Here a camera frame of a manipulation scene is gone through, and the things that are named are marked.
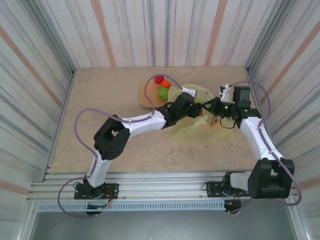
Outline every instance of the wooden cutting board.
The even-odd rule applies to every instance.
[[[150,102],[148,101],[148,99],[145,96],[146,83],[147,83],[147,81],[144,81],[140,85],[140,89],[139,89],[140,103],[145,108],[152,109]],[[153,104],[156,108],[161,107],[167,103],[167,101],[163,101],[158,97],[158,91],[159,91],[160,87],[161,87],[160,84],[155,83],[153,80],[151,80],[149,82],[148,86],[146,87],[146,94],[151,99],[151,101],[153,102]]]

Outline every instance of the yellow plastic bag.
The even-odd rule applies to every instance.
[[[194,84],[184,84],[185,88],[193,88],[197,90],[195,101],[197,103],[205,103],[214,98],[210,91],[202,86]],[[181,94],[179,89],[174,86],[170,87],[168,92],[168,102],[174,102]],[[226,129],[220,125],[220,118],[213,116],[205,109],[203,115],[196,118],[185,117],[177,122],[175,126],[170,127],[167,132],[167,137],[183,143],[211,144],[223,139],[230,139],[235,136],[233,129]],[[229,119],[223,120],[223,125],[231,127],[232,121]]]

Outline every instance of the gray floor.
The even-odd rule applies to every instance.
[[[38,213],[32,240],[295,240],[287,207],[253,200],[224,211],[103,212],[98,218]]]

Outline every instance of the green toy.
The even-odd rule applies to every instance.
[[[169,92],[169,89],[166,88],[165,86],[160,87],[158,91],[159,99],[163,101],[168,100],[168,92]]]

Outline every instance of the beige table surface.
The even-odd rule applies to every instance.
[[[219,86],[246,80],[242,66],[171,66],[80,68],[72,87],[51,165],[53,173],[86,172],[93,159],[74,134],[74,119],[85,108],[98,108],[119,117],[150,112],[139,102],[139,86],[152,75],[167,74],[184,83],[197,84],[218,95]],[[106,117],[84,113],[78,122],[80,137],[93,146],[93,136]],[[187,144],[170,140],[158,130],[131,138],[122,155],[112,161],[109,172],[166,172],[249,170],[255,159],[245,136],[235,128],[235,137],[211,144]]]

